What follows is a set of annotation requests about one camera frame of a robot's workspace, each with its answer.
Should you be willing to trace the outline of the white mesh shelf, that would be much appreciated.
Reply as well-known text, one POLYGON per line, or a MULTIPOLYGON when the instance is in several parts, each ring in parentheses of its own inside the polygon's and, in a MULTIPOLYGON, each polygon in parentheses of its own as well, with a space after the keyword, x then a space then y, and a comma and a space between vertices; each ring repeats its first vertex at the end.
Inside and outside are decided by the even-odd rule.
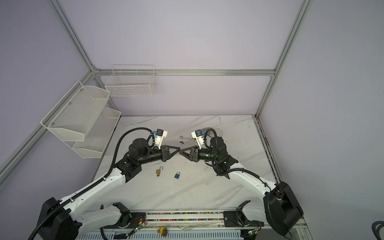
POLYGON ((102 157, 120 120, 121 112, 104 108, 83 142, 76 142, 72 150, 83 159, 102 157))
POLYGON ((76 82, 41 125, 63 142, 83 142, 110 96, 107 90, 76 82))

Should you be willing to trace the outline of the brass padlock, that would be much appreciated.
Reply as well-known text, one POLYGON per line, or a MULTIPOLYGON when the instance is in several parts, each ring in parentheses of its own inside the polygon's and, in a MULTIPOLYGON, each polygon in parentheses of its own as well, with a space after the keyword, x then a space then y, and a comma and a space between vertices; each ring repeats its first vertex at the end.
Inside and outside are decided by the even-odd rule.
POLYGON ((156 170, 156 175, 157 175, 157 177, 160 176, 161 171, 162 171, 163 169, 164 169, 163 166, 160 166, 159 169, 156 170))

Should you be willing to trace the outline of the aluminium rail bed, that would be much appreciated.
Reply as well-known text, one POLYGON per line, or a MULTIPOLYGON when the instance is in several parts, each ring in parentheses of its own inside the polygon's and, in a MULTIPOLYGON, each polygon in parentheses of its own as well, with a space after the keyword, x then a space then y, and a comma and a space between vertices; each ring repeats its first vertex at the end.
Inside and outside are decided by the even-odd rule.
POLYGON ((134 229, 96 229, 80 234, 79 240, 259 240, 263 235, 271 234, 281 239, 270 225, 264 227, 225 227, 224 211, 149 211, 146 220, 140 221, 134 229), (160 227, 166 227, 168 235, 157 233, 160 227))

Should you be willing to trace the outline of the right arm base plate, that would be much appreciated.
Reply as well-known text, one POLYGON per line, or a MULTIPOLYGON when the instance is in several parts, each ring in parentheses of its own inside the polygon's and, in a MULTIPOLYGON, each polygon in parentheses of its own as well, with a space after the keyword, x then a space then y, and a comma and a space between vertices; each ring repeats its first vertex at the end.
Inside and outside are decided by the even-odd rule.
POLYGON ((224 211, 224 225, 225 227, 264 227, 264 222, 249 220, 243 213, 243 208, 250 203, 250 200, 246 200, 241 203, 235 211, 224 211))

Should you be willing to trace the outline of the lower white mesh shelf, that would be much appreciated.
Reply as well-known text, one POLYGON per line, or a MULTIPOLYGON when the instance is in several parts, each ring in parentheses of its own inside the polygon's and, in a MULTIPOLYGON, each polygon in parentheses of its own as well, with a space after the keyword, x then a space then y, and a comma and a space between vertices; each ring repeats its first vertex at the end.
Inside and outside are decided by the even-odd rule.
POLYGON ((121 112, 104 108, 83 142, 76 142, 72 150, 83 159, 102 157, 120 120, 121 112))

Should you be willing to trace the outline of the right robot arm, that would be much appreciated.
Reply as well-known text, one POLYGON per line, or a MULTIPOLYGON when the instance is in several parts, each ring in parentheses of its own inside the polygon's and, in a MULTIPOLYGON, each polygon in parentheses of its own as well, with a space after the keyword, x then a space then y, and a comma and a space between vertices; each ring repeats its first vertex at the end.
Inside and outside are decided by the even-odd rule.
POLYGON ((246 169, 227 151, 221 137, 214 137, 208 147, 193 146, 180 150, 180 155, 191 162, 205 161, 218 177, 226 177, 256 195, 263 206, 250 200, 242 202, 235 211, 234 224, 240 227, 267 223, 279 235, 286 237, 304 212, 285 182, 269 181, 246 169))

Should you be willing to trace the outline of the clear plastic cup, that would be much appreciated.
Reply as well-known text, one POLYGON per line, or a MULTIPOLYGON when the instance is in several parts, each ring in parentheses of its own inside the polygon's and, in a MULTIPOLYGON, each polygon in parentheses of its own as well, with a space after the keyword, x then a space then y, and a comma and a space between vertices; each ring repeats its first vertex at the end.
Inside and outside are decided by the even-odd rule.
POLYGON ((220 130, 220 129, 214 129, 215 131, 216 131, 216 134, 217 134, 217 136, 218 137, 222 137, 223 136, 223 131, 222 130, 220 130))

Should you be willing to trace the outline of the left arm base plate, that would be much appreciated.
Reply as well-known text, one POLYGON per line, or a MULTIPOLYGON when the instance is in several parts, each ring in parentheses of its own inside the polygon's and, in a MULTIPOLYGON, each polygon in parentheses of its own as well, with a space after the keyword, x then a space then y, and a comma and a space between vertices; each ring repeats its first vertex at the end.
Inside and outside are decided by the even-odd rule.
POLYGON ((134 229, 140 221, 146 220, 146 215, 144 212, 130 212, 129 215, 122 215, 116 224, 105 226, 104 229, 134 229))

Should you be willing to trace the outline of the upper white mesh shelf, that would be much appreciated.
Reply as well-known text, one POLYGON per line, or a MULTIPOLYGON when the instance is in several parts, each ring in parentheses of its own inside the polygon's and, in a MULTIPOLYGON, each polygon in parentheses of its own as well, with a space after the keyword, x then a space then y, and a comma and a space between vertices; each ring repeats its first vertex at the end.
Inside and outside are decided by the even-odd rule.
POLYGON ((63 142, 83 142, 110 96, 107 90, 76 82, 41 125, 63 142))

